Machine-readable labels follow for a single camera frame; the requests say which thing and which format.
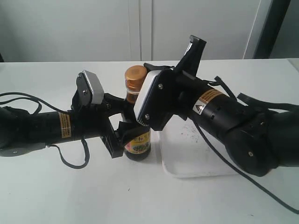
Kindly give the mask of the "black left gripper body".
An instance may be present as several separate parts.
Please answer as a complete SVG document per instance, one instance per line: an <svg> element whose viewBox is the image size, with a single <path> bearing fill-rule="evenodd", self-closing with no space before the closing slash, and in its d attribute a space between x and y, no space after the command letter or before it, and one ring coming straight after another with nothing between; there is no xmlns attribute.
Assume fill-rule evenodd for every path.
<svg viewBox="0 0 299 224"><path fill-rule="evenodd" d="M71 133L75 140L100 137L112 158L123 156L109 117L104 114L104 99L100 105L81 105L78 92L72 98Z"/></svg>

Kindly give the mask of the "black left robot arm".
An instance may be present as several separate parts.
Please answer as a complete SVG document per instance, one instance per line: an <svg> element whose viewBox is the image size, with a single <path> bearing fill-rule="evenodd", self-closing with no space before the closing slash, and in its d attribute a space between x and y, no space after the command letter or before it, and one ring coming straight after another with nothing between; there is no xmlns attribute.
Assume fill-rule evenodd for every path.
<svg viewBox="0 0 299 224"><path fill-rule="evenodd" d="M72 99L71 109L33 114L12 107L0 109L0 155L18 156L60 143L99 137L112 158L123 155L124 146L146 131L135 120L119 122L116 130L110 116L120 113L132 115L133 108L124 99L106 93L93 103L89 95L78 92Z"/></svg>

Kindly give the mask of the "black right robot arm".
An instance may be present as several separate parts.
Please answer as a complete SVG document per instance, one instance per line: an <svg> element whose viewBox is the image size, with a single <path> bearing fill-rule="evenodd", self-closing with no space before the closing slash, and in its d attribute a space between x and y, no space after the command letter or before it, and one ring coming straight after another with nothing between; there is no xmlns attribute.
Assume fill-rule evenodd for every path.
<svg viewBox="0 0 299 224"><path fill-rule="evenodd" d="M221 142L243 171L264 176L277 167L299 164L299 107L235 96L220 77L196 76L206 42L195 36L176 66L145 68L153 75L136 117L161 131L173 115L191 119Z"/></svg>

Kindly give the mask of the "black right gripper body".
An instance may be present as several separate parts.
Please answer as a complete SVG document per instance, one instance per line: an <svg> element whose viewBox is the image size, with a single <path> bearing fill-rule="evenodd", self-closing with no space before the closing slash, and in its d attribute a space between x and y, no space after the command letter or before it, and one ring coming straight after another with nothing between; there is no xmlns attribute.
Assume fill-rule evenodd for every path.
<svg viewBox="0 0 299 224"><path fill-rule="evenodd" d="M190 102L190 100L187 99L187 93L192 90L192 81L195 80L205 45L206 41L191 35L188 48L176 66L154 66L150 63L143 64L148 73L154 70L174 71L176 107L173 115L177 115L183 120L187 119L187 104Z"/></svg>

